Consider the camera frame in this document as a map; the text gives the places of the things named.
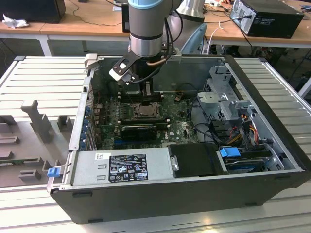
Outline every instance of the floor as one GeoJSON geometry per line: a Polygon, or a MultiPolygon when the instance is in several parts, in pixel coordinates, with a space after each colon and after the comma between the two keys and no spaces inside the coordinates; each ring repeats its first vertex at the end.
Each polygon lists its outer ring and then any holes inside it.
{"type": "MultiPolygon", "coordinates": [[[[49,42],[55,56],[84,56],[81,41],[50,41],[49,42]]],[[[107,42],[107,41],[87,41],[88,53],[98,53],[101,55],[123,55],[127,52],[127,42],[107,42]]],[[[240,46],[239,52],[242,56],[247,56],[249,47],[240,46]]],[[[281,56],[275,69],[284,77],[289,78],[299,62],[306,55],[308,49],[287,49],[287,55],[281,56]]],[[[4,39],[0,41],[0,76],[17,55],[43,56],[40,43],[36,40],[4,39]]],[[[305,59],[300,68],[294,74],[290,84],[296,87],[302,75],[311,69],[311,60],[305,59]]]]}

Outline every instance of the table leg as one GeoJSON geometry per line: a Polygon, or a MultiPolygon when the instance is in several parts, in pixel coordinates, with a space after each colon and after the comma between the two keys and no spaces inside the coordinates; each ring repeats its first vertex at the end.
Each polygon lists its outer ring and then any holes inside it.
{"type": "Polygon", "coordinates": [[[47,35],[38,35],[37,40],[39,40],[44,56],[54,56],[52,48],[49,46],[49,39],[47,35]]]}
{"type": "Polygon", "coordinates": [[[300,89],[298,94],[304,98],[310,90],[311,90],[311,78],[309,78],[306,84],[300,89]]]}
{"type": "Polygon", "coordinates": [[[83,52],[88,52],[88,50],[87,50],[87,45],[86,45],[86,41],[83,40],[83,41],[81,41],[81,42],[82,42],[83,52]]]}

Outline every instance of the computer case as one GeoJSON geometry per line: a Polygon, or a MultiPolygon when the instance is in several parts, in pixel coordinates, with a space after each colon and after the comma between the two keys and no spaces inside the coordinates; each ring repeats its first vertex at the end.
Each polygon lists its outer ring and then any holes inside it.
{"type": "Polygon", "coordinates": [[[300,11],[277,0],[236,0],[230,14],[247,36],[287,39],[303,17],[300,11]]]}
{"type": "Polygon", "coordinates": [[[1,0],[0,19],[3,14],[28,22],[59,23],[66,11],[64,0],[1,0]]]}

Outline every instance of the motherboard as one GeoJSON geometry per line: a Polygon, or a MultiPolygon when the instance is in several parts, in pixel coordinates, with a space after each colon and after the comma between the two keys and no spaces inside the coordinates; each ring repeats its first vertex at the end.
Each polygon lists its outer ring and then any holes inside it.
{"type": "Polygon", "coordinates": [[[132,100],[123,103],[117,97],[110,97],[101,107],[98,128],[102,150],[159,148],[198,142],[189,119],[190,99],[163,94],[161,102],[142,104],[132,100]]]}

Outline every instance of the white cable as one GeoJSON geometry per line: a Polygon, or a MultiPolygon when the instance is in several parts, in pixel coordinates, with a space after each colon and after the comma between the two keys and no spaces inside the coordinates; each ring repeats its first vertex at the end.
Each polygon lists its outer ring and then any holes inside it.
{"type": "Polygon", "coordinates": [[[218,29],[224,30],[224,28],[220,25],[220,24],[223,23],[223,22],[224,22],[224,21],[219,21],[219,22],[218,22],[218,26],[219,26],[219,27],[216,28],[216,29],[213,31],[212,35],[210,36],[209,43],[208,43],[208,48],[207,48],[207,52],[206,52],[207,55],[209,55],[210,43],[212,42],[212,38],[213,38],[213,35],[215,34],[215,32],[216,32],[218,29]]]}

